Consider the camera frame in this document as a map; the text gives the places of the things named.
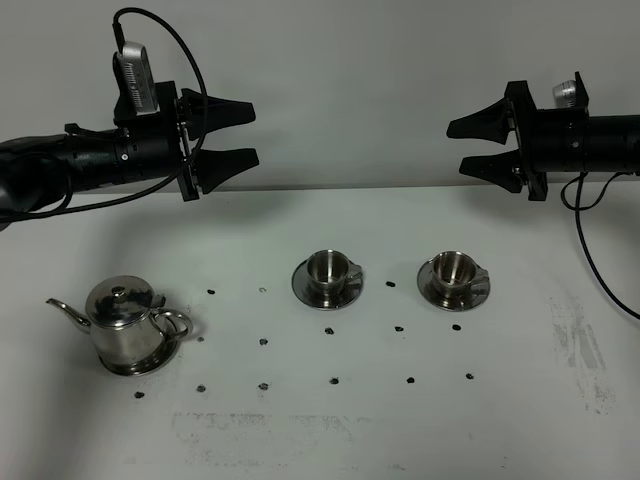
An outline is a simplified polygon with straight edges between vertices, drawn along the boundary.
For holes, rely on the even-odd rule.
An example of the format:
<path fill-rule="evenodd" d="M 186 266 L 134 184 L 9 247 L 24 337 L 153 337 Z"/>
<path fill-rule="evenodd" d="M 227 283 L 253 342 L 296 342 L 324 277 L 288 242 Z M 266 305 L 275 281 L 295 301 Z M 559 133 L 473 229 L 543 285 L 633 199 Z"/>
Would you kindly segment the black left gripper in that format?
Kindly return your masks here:
<path fill-rule="evenodd" d="M 179 100 L 172 81 L 159 82 L 155 89 L 159 110 L 147 115 L 137 115 L 124 87 L 120 89 L 114 108 L 118 184 L 165 178 L 176 173 L 185 162 L 183 121 L 189 139 L 197 140 L 203 130 L 209 134 L 256 120 L 250 102 L 210 96 L 204 101 L 200 92 L 191 89 L 182 89 Z M 257 151 L 253 148 L 201 150 L 195 160 L 197 183 L 203 194 L 209 194 L 227 180 L 258 165 Z"/>

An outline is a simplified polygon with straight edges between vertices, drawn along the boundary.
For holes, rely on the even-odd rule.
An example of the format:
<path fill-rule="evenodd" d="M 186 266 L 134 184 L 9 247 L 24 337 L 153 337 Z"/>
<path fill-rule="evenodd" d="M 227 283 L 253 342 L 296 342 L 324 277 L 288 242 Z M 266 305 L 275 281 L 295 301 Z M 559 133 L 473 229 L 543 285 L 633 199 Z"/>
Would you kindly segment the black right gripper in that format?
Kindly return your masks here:
<path fill-rule="evenodd" d="M 524 175 L 530 201 L 544 201 L 549 173 L 583 173 L 589 96 L 579 72 L 578 105 L 566 109 L 539 109 L 525 81 L 507 84 L 505 98 L 471 115 L 452 120 L 450 139 L 476 139 L 505 145 L 512 129 L 518 151 L 462 159 L 459 173 L 486 181 L 508 192 L 521 192 Z"/>

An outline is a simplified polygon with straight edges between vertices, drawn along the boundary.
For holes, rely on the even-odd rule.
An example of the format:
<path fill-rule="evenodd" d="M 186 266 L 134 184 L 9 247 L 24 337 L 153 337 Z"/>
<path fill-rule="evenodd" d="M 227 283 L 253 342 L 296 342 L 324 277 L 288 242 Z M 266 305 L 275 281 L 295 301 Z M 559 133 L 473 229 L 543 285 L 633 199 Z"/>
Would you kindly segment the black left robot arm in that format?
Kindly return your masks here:
<path fill-rule="evenodd" d="M 63 133 L 1 145 L 1 225 L 39 213 L 64 214 L 73 195 L 102 187 L 170 178 L 184 201 L 209 194 L 259 164 L 253 148 L 197 150 L 201 133 L 249 124 L 250 102 L 203 97 L 172 82 L 156 85 L 158 111 L 136 115 L 127 94 L 114 109 L 112 130 L 70 123 Z"/>

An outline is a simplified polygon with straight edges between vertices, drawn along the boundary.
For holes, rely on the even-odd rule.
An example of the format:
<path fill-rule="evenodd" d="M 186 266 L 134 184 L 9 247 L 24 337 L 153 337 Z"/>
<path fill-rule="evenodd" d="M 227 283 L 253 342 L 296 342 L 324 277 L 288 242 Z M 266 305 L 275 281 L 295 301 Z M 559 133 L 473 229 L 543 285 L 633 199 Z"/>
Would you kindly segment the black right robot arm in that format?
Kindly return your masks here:
<path fill-rule="evenodd" d="M 536 106 L 528 83 L 507 83 L 494 104 L 450 122 L 450 139 L 477 139 L 504 145 L 511 133 L 517 148 L 462 159 L 463 175 L 511 193 L 528 190 L 530 201 L 544 201 L 549 173 L 639 172 L 639 117 L 592 116 L 579 73 L 554 88 L 553 109 Z"/>

